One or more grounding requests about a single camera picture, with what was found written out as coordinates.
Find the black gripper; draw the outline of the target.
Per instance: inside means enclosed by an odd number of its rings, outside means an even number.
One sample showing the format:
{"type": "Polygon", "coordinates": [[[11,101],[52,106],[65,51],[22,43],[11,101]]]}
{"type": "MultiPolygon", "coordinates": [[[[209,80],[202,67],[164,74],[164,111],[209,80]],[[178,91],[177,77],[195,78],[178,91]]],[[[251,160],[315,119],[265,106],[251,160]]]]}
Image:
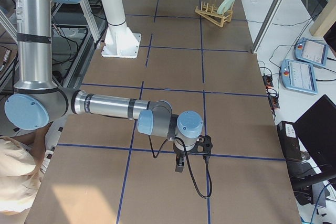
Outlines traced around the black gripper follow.
{"type": "Polygon", "coordinates": [[[176,147],[176,145],[173,145],[173,150],[176,153],[175,172],[182,173],[184,169],[185,152],[176,147]]]}

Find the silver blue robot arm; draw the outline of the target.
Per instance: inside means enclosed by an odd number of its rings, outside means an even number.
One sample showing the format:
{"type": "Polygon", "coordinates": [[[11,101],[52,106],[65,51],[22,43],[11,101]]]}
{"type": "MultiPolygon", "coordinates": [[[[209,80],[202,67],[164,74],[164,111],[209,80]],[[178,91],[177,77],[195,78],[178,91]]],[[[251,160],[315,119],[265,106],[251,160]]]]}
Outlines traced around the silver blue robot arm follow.
{"type": "Polygon", "coordinates": [[[18,128],[35,130],[68,114],[97,114],[137,121],[137,129],[148,136],[173,141],[176,171],[188,165],[190,153],[207,159],[211,152],[208,136],[202,135],[203,120],[194,111],[179,115],[165,101],[111,97],[62,88],[52,79],[52,2],[81,0],[15,0],[19,80],[5,102],[7,118],[18,128]]]}

